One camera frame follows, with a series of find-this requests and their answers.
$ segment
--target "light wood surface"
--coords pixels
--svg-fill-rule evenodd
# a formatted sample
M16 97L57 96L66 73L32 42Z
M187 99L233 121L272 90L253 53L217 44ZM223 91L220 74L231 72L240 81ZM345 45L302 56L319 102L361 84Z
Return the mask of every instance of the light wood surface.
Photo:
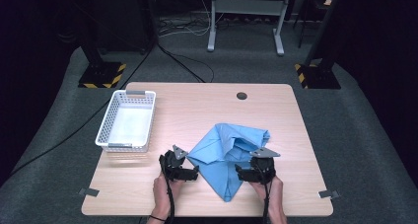
M288 216L327 216L333 211L295 95L289 85L130 83L127 90L157 94L147 153L103 152L86 196L86 215L149 215L154 207L153 180L160 173L159 156L177 145L190 151L219 122L268 129L266 147L284 183L284 211ZM239 100L237 93L247 94ZM192 168L186 160L185 168ZM231 202L224 202L202 176L187 182L175 203L175 216L262 216L263 205L248 183Z

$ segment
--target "person's left hand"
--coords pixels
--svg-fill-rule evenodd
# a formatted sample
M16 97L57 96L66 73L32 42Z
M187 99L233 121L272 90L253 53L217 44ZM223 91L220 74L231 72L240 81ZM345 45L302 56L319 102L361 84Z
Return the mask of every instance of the person's left hand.
M184 181L169 181L169 184L170 188L172 189L173 199L175 202L180 194L180 190L184 184ZM171 206L166 179L162 173L160 173L160 175L154 179L153 193L156 206L154 207L151 215L161 219L167 219L170 214Z

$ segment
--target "blue towel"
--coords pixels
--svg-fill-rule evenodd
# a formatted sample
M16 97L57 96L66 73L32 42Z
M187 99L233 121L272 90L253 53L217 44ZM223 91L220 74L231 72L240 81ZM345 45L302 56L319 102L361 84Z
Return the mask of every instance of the blue towel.
M235 164L249 169L249 152L264 147L268 130L229 123L217 123L190 151L187 159L226 202L232 200L243 181Z

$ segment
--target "basket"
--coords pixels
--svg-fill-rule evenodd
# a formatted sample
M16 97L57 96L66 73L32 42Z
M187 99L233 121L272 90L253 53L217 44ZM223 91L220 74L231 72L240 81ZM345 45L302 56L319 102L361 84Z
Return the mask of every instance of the basket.
M156 93L116 90L96 137L106 152L147 152Z

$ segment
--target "human hand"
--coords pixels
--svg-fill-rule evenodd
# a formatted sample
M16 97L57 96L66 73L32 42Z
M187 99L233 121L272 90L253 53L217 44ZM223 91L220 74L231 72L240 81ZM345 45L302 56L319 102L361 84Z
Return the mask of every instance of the human hand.
M265 186L260 183L249 183L258 194L258 198L264 204L266 196ZM287 223L286 215L283 211L283 182L275 176L273 180L267 184L267 189L270 188L268 216L272 224Z
M184 181L169 181L170 188L172 189L173 199L176 201L180 194L180 190ZM166 183L166 178L163 174L160 174L157 178L154 179L154 201L156 203L151 215L157 217L159 219L166 220L170 214L171 206L170 206L170 198L168 195L168 187ZM158 223L156 219L149 219L148 223L151 222Z

